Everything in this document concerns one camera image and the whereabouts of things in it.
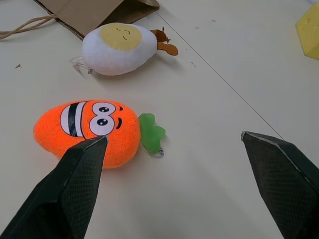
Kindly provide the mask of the brown squirrel toy figure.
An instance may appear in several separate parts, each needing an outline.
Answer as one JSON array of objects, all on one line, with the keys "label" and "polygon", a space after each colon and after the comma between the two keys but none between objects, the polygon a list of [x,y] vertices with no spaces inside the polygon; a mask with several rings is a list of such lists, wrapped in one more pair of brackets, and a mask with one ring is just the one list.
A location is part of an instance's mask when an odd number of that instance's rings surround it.
[{"label": "brown squirrel toy figure", "polygon": [[162,29],[153,29],[151,32],[157,39],[157,50],[165,51],[167,54],[172,56],[178,55],[178,49],[176,46],[169,43],[170,39],[165,34],[164,27],[162,27]]}]

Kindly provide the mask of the white egg plush toy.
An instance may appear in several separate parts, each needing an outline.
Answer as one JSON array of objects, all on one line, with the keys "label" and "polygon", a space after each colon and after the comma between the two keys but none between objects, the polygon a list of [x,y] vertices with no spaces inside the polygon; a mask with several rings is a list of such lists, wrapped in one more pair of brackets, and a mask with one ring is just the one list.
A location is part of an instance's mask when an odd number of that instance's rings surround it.
[{"label": "white egg plush toy", "polygon": [[89,32],[82,41],[81,56],[70,60],[105,76],[117,76],[136,70],[157,51],[157,38],[148,29],[124,23],[108,23]]}]

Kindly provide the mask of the orange carrot plush toy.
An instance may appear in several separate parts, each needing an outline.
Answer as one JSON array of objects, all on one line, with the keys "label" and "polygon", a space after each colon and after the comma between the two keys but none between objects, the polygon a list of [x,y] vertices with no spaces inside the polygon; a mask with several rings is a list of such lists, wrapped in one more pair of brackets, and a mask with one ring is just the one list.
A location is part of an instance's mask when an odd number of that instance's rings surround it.
[{"label": "orange carrot plush toy", "polygon": [[106,136],[108,145],[103,168],[111,169],[129,162],[139,145],[150,155],[163,155],[160,142],[166,131],[156,125],[151,113],[137,116],[119,102],[81,100],[45,112],[35,123],[33,136],[43,149],[58,158],[84,140]]}]

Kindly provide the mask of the yellow foam block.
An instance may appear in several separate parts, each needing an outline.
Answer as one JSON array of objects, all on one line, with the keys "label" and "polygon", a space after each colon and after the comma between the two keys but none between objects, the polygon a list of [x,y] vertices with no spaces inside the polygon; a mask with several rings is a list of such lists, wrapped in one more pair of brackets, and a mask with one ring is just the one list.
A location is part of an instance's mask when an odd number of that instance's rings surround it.
[{"label": "yellow foam block", "polygon": [[319,1],[296,22],[296,29],[304,54],[319,60]]}]

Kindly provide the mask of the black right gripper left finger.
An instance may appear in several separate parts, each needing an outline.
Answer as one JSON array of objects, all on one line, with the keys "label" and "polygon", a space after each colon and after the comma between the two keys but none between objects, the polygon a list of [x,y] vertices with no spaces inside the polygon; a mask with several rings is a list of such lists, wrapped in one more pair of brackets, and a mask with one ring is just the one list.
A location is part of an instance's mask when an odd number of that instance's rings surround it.
[{"label": "black right gripper left finger", "polygon": [[106,136],[69,148],[32,190],[0,239],[84,239],[96,204]]}]

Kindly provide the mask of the brown paper bag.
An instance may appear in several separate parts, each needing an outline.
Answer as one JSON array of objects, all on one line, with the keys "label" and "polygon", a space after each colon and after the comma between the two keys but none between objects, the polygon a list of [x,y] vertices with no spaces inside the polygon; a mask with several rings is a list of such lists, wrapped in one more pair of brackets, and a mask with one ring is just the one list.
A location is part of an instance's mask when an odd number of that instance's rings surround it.
[{"label": "brown paper bag", "polygon": [[33,0],[48,12],[30,19],[12,31],[0,31],[0,40],[36,29],[54,19],[83,39],[97,27],[112,23],[134,23],[157,11],[157,0]]}]

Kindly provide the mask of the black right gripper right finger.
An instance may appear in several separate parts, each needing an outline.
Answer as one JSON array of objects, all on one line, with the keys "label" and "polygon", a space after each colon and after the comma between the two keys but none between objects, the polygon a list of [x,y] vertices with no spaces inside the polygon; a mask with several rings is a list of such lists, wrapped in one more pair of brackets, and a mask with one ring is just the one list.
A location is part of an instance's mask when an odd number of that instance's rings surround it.
[{"label": "black right gripper right finger", "polygon": [[241,134],[259,193],[284,239],[319,239],[319,168],[294,144]]}]

